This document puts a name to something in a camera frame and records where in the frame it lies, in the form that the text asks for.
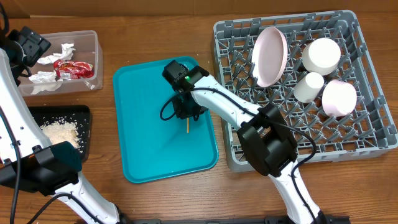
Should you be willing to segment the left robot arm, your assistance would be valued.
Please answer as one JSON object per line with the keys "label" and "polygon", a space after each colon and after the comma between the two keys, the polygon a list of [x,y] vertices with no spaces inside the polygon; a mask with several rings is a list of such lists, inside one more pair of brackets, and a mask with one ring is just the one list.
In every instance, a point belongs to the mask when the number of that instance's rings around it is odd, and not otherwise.
{"label": "left robot arm", "polygon": [[1,185],[14,189],[10,221],[20,191],[40,192],[70,207],[87,223],[121,223],[119,208],[85,178],[76,149],[52,144],[32,117],[17,79],[28,74],[50,42],[24,27],[1,28]]}

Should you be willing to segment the silver red snack wrapper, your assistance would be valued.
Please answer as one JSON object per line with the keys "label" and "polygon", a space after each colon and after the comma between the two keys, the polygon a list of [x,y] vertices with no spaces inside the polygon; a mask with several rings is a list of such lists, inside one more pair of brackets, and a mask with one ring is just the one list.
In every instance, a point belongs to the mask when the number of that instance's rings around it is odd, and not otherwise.
{"label": "silver red snack wrapper", "polygon": [[63,80],[91,78],[95,74],[94,66],[86,62],[56,60],[53,63],[53,68],[57,77]]}

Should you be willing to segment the white round plate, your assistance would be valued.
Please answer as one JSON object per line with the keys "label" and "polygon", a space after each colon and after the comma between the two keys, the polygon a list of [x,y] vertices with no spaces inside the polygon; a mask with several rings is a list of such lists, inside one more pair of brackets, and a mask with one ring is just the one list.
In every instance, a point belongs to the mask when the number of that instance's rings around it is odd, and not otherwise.
{"label": "white round plate", "polygon": [[273,85],[282,76],[287,63],[287,41],[276,27],[265,28],[257,37],[251,62],[252,75],[261,87]]}

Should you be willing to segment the white paper cup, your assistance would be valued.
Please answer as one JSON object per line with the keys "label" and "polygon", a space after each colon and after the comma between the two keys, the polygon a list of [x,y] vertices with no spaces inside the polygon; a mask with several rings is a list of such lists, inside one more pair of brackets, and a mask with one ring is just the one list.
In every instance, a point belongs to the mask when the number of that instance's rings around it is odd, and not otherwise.
{"label": "white paper cup", "polygon": [[324,85],[324,78],[316,72],[306,74],[294,87],[294,97],[302,103],[312,102]]}

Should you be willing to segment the white bowl with rice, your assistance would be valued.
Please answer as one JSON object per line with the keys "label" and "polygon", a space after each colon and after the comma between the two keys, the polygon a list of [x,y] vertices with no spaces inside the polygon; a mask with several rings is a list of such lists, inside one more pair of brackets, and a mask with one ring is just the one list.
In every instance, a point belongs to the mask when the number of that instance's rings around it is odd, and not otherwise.
{"label": "white bowl with rice", "polygon": [[317,72],[325,76],[337,68],[340,57],[341,50],[334,40],[320,38],[304,48],[302,63],[309,72]]}

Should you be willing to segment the white bowl with few peanuts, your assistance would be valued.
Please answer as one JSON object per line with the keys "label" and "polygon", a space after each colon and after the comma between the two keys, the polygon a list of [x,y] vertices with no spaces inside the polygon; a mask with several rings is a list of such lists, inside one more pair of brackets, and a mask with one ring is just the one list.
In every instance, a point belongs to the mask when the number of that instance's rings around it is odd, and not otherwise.
{"label": "white bowl with few peanuts", "polygon": [[356,102],[356,89],[350,83],[332,80],[323,90],[322,107],[327,116],[346,116],[354,110]]}

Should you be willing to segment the white tissue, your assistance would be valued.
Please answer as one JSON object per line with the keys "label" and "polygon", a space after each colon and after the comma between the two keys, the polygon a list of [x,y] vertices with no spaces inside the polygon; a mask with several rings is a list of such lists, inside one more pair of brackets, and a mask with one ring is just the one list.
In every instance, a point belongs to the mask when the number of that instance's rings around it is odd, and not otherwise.
{"label": "white tissue", "polygon": [[[70,60],[73,57],[75,44],[62,44],[61,53],[53,53],[52,55],[39,58],[37,63],[41,65],[53,65],[56,60]],[[52,72],[38,71],[36,74],[29,77],[29,80],[34,84],[31,95],[37,95],[41,91],[55,91],[60,87],[59,78],[57,78],[55,70]]]}

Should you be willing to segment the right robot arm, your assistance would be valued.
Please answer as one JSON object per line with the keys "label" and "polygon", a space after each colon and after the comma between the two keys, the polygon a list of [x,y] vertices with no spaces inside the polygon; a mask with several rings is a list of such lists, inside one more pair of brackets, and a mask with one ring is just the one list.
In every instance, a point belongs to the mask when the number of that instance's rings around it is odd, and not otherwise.
{"label": "right robot arm", "polygon": [[175,95],[169,100],[174,116],[198,119],[211,110],[237,132],[246,160],[274,183],[291,223],[326,223],[320,207],[312,200],[299,172],[297,142],[280,111],[273,105],[261,107],[241,99],[220,85],[212,75],[182,72],[164,77]]}

